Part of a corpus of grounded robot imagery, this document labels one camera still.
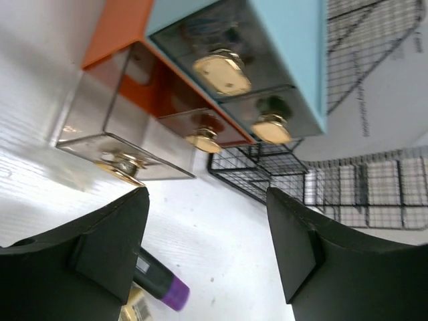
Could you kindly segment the teal mini drawer chest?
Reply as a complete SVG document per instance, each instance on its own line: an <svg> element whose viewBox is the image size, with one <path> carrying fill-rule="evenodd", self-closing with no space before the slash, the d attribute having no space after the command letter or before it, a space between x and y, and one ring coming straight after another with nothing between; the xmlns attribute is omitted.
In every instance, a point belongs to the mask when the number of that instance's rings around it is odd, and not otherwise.
<svg viewBox="0 0 428 321"><path fill-rule="evenodd" d="M326 1L107 1L55 146L130 185L327 127Z"/></svg>

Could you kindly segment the white spiral notebook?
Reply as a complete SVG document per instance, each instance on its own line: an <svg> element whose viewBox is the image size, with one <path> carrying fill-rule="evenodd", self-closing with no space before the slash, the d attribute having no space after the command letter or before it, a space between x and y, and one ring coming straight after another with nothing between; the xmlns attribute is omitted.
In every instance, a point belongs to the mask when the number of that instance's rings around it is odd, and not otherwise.
<svg viewBox="0 0 428 321"><path fill-rule="evenodd" d="M304 202L359 229L427 228L427 26L414 31L298 151Z"/></svg>

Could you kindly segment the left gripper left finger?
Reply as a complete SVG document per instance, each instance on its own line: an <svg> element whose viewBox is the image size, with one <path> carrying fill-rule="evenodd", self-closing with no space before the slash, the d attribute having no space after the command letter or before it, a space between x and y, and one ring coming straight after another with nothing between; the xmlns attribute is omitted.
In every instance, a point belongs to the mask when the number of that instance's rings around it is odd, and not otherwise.
<svg viewBox="0 0 428 321"><path fill-rule="evenodd" d="M149 210L139 187L87 215L1 248L2 320L117 320Z"/></svg>

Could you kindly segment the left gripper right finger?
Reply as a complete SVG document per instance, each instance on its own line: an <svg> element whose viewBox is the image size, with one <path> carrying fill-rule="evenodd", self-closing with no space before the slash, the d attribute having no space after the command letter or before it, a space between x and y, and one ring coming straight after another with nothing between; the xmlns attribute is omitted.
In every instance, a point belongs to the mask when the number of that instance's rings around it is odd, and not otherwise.
<svg viewBox="0 0 428 321"><path fill-rule="evenodd" d="M359 232L277 188L267 216L296 320L426 320L427 246Z"/></svg>

